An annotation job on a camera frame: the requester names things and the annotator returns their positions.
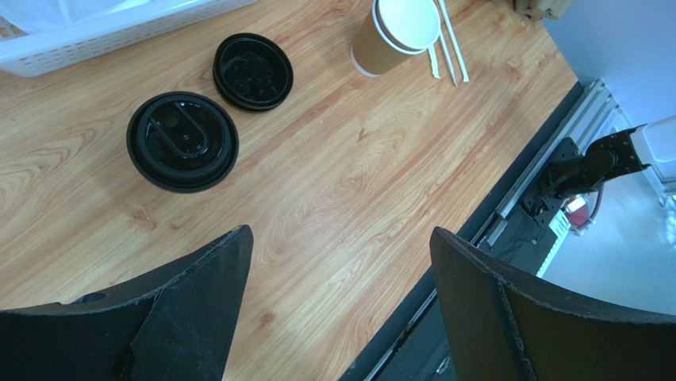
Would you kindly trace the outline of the white wrapped straw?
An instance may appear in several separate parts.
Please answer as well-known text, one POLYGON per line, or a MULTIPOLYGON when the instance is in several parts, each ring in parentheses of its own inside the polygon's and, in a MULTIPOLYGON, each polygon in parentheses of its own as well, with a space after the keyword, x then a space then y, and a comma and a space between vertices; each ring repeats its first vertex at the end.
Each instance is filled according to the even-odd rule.
POLYGON ((469 83, 470 82, 469 73, 468 73, 467 66, 465 64, 464 58, 463 58, 463 54, 462 54, 460 47, 459 47, 459 42, 457 41, 457 37, 455 35, 455 30, 453 29, 453 25, 451 23, 451 20, 450 20, 448 11, 447 11, 446 2, 444 0, 439 0, 438 3, 440 4, 442 17, 443 17, 444 23, 447 27, 448 35, 451 38, 451 44, 453 46, 455 55, 456 55, 457 60, 458 60, 460 70, 461 70, 462 75, 463 75, 463 82, 469 83))
POLYGON ((441 48, 442 48, 442 51, 443 51, 443 54, 444 54, 444 59, 445 59, 449 74, 451 76, 452 82, 453 82, 454 86, 457 87, 458 82, 457 82, 457 78, 456 78, 456 74, 455 74, 455 67, 454 67, 454 64, 452 63, 452 59, 451 59, 450 52, 449 52, 447 42, 446 42, 446 39, 445 39, 445 35, 444 35, 444 27, 442 26, 443 21, 445 21, 445 19, 444 19, 444 14, 446 12, 445 6, 443 5, 442 1, 435 1, 435 4, 437 6, 437 9, 438 9, 439 15, 440 15, 440 37, 439 37, 439 39, 440 39, 440 43, 441 43, 441 48))
POLYGON ((438 64, 438 59, 437 59, 437 56, 436 56, 436 50, 435 50, 434 45, 430 46, 427 49, 427 53, 428 53, 428 57, 429 57, 429 60, 430 60, 430 68, 431 68, 432 76, 435 79, 440 79, 439 64, 438 64))

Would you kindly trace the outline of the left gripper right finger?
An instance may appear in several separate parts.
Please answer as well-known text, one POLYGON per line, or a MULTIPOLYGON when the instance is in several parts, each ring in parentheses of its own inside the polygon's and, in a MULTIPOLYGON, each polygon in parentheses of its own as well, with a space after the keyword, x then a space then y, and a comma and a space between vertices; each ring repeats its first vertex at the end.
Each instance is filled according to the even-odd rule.
POLYGON ((559 287, 440 227, 429 245, 458 379, 674 379, 674 316, 559 287))

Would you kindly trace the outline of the black lid on table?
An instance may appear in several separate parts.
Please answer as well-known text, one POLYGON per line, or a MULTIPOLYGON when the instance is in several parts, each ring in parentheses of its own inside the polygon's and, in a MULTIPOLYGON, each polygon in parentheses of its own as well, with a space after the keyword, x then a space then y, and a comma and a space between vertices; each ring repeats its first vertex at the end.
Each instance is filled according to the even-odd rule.
POLYGON ((294 71, 286 53, 254 33, 224 39, 213 59, 213 80, 221 97, 251 113, 273 110, 290 94, 294 71))

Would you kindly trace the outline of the white plastic basket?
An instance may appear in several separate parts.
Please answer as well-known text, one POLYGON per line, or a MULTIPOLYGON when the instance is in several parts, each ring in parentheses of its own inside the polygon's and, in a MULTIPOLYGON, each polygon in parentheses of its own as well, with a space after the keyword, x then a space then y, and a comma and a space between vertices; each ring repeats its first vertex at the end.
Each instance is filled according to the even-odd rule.
POLYGON ((251 1, 150 1, 52 30, 1 39, 1 70, 35 77, 251 5, 251 1))

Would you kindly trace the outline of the brown cardboard cup carrier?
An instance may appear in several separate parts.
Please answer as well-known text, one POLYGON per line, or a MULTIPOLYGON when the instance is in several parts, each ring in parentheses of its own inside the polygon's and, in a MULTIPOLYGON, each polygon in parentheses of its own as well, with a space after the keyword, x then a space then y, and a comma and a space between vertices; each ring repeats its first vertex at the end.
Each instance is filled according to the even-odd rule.
POLYGON ((543 18, 558 20, 573 2, 574 0, 515 0, 514 9, 519 15, 534 21, 543 18))

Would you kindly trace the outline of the white wrapped straw right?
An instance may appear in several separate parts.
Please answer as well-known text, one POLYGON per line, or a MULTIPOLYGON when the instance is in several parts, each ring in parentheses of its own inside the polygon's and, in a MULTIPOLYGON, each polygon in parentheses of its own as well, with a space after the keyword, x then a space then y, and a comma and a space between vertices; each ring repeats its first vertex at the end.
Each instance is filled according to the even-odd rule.
POLYGON ((442 17, 443 17, 444 23, 447 27, 448 35, 451 38, 451 44, 453 46, 455 55, 456 55, 457 60, 458 60, 460 70, 461 70, 462 75, 463 75, 463 82, 469 83, 470 82, 469 73, 468 73, 467 66, 465 64, 464 58, 463 58, 463 54, 462 54, 460 47, 459 47, 459 42, 457 41, 457 37, 455 35, 455 30, 453 29, 453 25, 451 23, 451 20, 450 20, 448 11, 447 11, 446 2, 444 0, 439 0, 438 3, 440 4, 442 17))

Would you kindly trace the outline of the paper coffee cup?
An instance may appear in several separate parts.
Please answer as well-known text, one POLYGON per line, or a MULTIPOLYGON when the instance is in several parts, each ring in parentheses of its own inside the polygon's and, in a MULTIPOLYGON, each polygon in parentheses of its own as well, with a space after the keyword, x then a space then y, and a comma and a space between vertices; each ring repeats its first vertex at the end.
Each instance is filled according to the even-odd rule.
POLYGON ((373 1, 351 44, 350 58, 362 75, 376 78, 426 53, 440 37, 440 14, 432 1, 373 1))

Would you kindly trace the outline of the black coffee cup lid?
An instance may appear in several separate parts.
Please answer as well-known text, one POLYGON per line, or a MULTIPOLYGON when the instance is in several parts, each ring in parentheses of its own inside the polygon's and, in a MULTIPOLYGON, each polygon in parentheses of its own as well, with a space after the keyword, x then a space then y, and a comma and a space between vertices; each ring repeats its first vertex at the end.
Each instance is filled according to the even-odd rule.
POLYGON ((236 125, 214 100, 186 91, 156 95, 139 106, 126 132, 129 158, 153 185, 174 193, 208 190, 233 170, 236 125))

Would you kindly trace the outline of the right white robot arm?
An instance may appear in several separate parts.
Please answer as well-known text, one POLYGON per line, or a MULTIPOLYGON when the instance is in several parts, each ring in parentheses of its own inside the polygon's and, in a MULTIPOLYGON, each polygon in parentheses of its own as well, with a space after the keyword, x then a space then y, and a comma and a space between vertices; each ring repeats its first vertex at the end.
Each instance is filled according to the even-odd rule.
POLYGON ((545 193, 556 198, 599 191, 608 181, 675 158, 675 117, 595 140, 583 156, 552 164, 545 193))

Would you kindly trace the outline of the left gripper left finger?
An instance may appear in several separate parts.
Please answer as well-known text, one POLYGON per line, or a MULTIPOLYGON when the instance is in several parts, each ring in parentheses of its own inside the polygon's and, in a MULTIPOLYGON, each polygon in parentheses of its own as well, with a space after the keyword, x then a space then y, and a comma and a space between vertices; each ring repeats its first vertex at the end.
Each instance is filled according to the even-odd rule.
POLYGON ((3 310, 2 379, 221 379, 253 244, 242 225, 72 303, 3 310))

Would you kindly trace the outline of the white cloth in basket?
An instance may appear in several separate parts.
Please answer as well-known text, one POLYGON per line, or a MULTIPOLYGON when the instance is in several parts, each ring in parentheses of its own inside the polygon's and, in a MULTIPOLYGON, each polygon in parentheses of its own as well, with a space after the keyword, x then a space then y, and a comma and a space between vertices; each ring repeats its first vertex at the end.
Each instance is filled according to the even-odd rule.
POLYGON ((26 33, 36 33, 147 3, 144 0, 1 0, 1 16, 26 33))

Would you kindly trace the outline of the white wrapped straw middle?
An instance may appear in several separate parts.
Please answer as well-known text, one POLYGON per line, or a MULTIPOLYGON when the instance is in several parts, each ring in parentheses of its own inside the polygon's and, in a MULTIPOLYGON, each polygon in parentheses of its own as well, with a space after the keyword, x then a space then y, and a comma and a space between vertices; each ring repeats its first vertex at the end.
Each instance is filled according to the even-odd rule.
POLYGON ((441 43, 441 48, 442 48, 442 51, 443 51, 443 54, 444 54, 444 59, 445 59, 449 74, 451 76, 452 82, 453 82, 454 86, 457 87, 458 82, 457 82, 457 78, 456 78, 456 74, 455 74, 455 67, 454 67, 454 64, 452 63, 452 59, 451 59, 450 52, 449 52, 447 42, 446 42, 446 39, 445 39, 445 35, 444 35, 444 27, 442 26, 443 21, 445 21, 445 19, 444 19, 444 14, 446 12, 445 6, 443 5, 442 1, 435 1, 435 4, 437 6, 437 9, 438 9, 439 15, 440 15, 440 37, 439 37, 439 39, 440 39, 440 43, 441 43))

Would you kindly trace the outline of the white wrapped straw left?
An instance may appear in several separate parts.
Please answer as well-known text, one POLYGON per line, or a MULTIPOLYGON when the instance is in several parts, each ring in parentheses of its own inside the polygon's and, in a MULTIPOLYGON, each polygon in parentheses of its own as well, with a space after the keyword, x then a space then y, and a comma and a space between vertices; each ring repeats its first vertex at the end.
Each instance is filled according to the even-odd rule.
POLYGON ((429 57, 429 60, 430 60, 430 68, 431 68, 432 76, 435 79, 440 79, 439 64, 438 64, 438 59, 437 59, 437 56, 436 56, 436 50, 435 50, 434 45, 430 46, 427 49, 427 53, 428 53, 428 57, 429 57))

